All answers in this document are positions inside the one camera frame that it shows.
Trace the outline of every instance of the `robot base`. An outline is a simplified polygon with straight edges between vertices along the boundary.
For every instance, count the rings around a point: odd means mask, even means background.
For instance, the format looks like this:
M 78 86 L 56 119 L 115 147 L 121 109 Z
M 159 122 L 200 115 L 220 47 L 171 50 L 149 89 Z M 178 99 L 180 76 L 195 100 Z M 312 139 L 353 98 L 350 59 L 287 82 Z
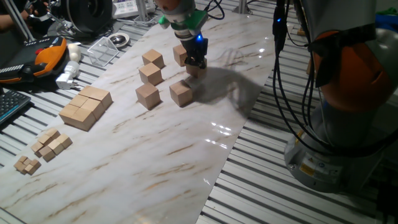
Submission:
M 302 135 L 302 139 L 315 149 L 326 152 L 306 134 Z M 293 137 L 284 155 L 288 170 L 303 185 L 320 192 L 355 194 L 379 164 L 383 152 L 364 158 L 323 156 L 307 149 Z

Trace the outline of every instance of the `marble-pattern mat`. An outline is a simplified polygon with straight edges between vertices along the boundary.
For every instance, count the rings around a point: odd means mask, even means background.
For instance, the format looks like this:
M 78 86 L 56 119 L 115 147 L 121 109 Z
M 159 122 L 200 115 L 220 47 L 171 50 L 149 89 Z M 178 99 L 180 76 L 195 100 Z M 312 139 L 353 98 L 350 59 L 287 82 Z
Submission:
M 171 29 L 153 27 L 93 86 L 114 103 L 86 133 L 51 124 L 73 145 L 32 176 L 0 170 L 0 207 L 27 223 L 195 223 L 274 63 L 272 21 L 226 12 L 203 28 L 208 70 L 189 79 L 174 61 Z M 137 102 L 141 55 L 164 57 L 161 104 Z M 179 108 L 169 86 L 187 79 L 195 102 Z

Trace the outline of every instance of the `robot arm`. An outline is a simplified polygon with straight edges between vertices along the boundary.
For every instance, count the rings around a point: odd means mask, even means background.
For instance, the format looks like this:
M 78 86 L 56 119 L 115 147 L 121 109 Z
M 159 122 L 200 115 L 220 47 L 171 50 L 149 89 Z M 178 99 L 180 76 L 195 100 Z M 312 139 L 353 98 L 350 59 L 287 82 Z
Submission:
M 201 28 L 208 18 L 207 12 L 195 9 L 194 0 L 155 1 L 164 13 L 159 24 L 164 29 L 171 25 L 175 36 L 187 50 L 185 64 L 206 68 L 208 39 L 203 38 Z

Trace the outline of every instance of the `small wooden cube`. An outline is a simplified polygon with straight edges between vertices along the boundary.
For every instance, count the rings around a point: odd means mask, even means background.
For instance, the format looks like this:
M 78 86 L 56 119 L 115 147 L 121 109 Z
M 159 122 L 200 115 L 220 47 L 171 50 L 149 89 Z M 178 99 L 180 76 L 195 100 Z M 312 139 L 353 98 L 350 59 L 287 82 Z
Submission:
M 46 133 L 46 135 L 50 136 L 53 140 L 58 138 L 60 136 L 60 132 L 56 130 L 55 128 L 50 128 Z
M 88 100 L 87 96 L 76 95 L 70 102 L 70 105 L 81 107 Z
M 33 175 L 34 172 L 41 166 L 41 163 L 34 159 L 26 168 L 24 169 L 29 175 Z
M 148 110 L 160 103 L 159 90 L 152 84 L 146 83 L 136 89 L 138 102 L 145 106 Z
M 195 78 L 200 78 L 207 71 L 207 67 L 204 69 L 200 69 L 197 66 L 185 65 L 185 68 L 187 69 L 187 73 Z
M 40 154 L 43 156 L 43 159 L 46 162 L 50 162 L 54 157 L 55 157 L 55 153 L 53 152 L 53 150 L 51 150 L 50 147 L 45 146 L 44 148 L 42 148 L 40 151 Z
M 43 134 L 37 141 L 42 143 L 44 146 L 50 144 L 52 142 L 52 138 L 46 134 Z
M 25 162 L 26 159 L 27 159 L 26 156 L 21 156 L 21 157 L 18 159 L 18 162 Z
M 105 109 L 108 109 L 108 107 L 113 103 L 111 93 L 109 91 L 92 86 L 86 86 L 79 92 L 79 95 L 86 96 L 94 100 L 99 100 Z
M 192 89 L 184 81 L 170 85 L 170 94 L 179 107 L 192 101 Z
M 21 174 L 26 174 L 25 168 L 27 167 L 27 165 L 23 164 L 22 162 L 18 161 L 14 164 L 14 167 L 21 172 Z
M 305 32 L 304 32 L 303 28 L 300 27 L 300 28 L 298 29 L 297 35 L 305 35 Z
M 102 116 L 102 114 L 104 114 L 105 112 L 105 108 L 102 105 L 102 103 L 98 100 L 94 100 L 94 99 L 88 99 L 86 101 L 86 103 L 84 103 L 81 106 L 81 109 L 86 109 L 89 110 L 91 112 L 93 112 L 94 117 L 96 120 L 99 120 L 99 118 Z
M 144 67 L 139 69 L 139 76 L 141 77 L 141 81 L 143 83 L 150 83 L 154 86 L 161 83 L 163 81 L 162 72 L 160 68 L 158 68 L 153 63 L 149 63 Z
M 62 118 L 63 122 L 65 124 L 72 125 L 73 120 L 72 116 L 76 113 L 76 111 L 79 109 L 77 106 L 73 105 L 66 105 L 60 112 L 60 117 Z
M 312 62 L 311 62 L 311 59 L 310 59 L 308 61 L 308 66 L 307 66 L 307 75 L 311 74 L 311 65 L 312 65 Z
M 72 140 L 66 134 L 61 134 L 57 138 L 57 141 L 60 142 L 65 149 L 72 144 Z
M 28 166 L 28 165 L 30 164 L 30 162 L 32 162 L 30 159 L 26 159 L 26 160 L 23 162 L 23 164 Z
M 73 123 L 70 124 L 78 129 L 88 131 L 95 124 L 96 119 L 93 112 L 79 108 L 72 116 Z
M 150 51 L 146 52 L 142 56 L 142 60 L 144 61 L 144 65 L 147 65 L 149 63 L 153 63 L 158 68 L 163 68 L 164 67 L 164 61 L 163 61 L 162 54 L 157 52 L 154 49 L 151 49 Z
M 187 50 L 183 45 L 173 47 L 174 60 L 181 66 L 185 66 L 185 59 L 187 58 Z
M 53 150 L 55 155 L 59 155 L 65 149 L 64 146 L 57 140 L 52 141 L 49 144 L 49 148 L 51 148 L 51 150 Z
M 42 155 L 39 153 L 39 150 L 41 150 L 43 147 L 44 147 L 44 145 L 42 143 L 36 142 L 30 148 L 35 152 L 35 155 L 40 158 L 40 157 L 42 157 Z

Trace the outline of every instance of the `white power adapter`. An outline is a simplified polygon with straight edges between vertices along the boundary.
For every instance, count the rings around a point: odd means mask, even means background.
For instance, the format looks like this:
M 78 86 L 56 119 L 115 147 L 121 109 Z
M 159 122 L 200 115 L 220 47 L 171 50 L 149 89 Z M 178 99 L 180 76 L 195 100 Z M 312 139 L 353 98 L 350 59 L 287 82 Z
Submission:
M 73 78 L 77 76 L 79 67 L 80 65 L 77 62 L 70 61 L 67 63 L 67 66 L 65 66 L 65 69 L 63 70 L 64 73 L 62 73 L 55 81 L 60 89 L 69 90 L 76 87 L 76 83 L 73 82 Z

